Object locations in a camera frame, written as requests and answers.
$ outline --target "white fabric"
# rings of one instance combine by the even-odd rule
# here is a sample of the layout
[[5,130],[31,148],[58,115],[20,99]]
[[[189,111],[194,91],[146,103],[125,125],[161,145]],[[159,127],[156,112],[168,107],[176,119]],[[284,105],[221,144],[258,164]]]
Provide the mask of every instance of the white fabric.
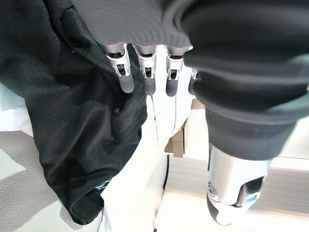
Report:
[[25,100],[0,83],[0,131],[20,130],[33,137]]

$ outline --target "black cloth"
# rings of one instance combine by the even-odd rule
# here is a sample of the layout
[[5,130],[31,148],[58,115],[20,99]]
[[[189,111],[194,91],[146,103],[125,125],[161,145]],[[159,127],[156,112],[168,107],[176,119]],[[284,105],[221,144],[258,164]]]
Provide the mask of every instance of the black cloth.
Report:
[[49,186],[79,224],[103,209],[101,185],[120,172],[147,117],[142,76],[125,94],[67,0],[0,2],[0,82],[26,101]]
[[307,0],[198,0],[184,13],[211,144],[247,160],[280,153],[309,115],[308,21]]

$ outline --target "black rubber sleeve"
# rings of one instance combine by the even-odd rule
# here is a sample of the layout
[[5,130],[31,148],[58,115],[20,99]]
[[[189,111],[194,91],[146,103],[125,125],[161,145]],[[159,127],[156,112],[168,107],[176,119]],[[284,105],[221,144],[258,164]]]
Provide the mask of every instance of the black rubber sleeve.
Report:
[[280,153],[309,115],[308,21],[304,0],[200,0],[183,15],[211,144],[247,160]]

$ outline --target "wrinkled fabric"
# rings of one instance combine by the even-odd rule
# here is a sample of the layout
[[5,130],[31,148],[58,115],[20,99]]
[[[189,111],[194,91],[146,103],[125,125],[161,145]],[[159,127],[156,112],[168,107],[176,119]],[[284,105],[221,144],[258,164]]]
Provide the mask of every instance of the wrinkled fabric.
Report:
[[25,99],[48,185],[73,220],[104,207],[97,189],[134,153],[147,117],[142,76],[124,93],[68,0],[0,2],[0,82]]

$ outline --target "white surface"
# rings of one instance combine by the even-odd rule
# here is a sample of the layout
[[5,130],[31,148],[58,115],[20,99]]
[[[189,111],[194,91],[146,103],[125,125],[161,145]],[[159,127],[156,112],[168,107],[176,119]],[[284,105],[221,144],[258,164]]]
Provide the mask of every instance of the white surface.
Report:
[[0,83],[0,131],[20,130],[32,134],[25,100]]
[[309,217],[250,209],[234,224],[221,226],[204,197],[165,191],[154,225],[158,232],[306,232]]

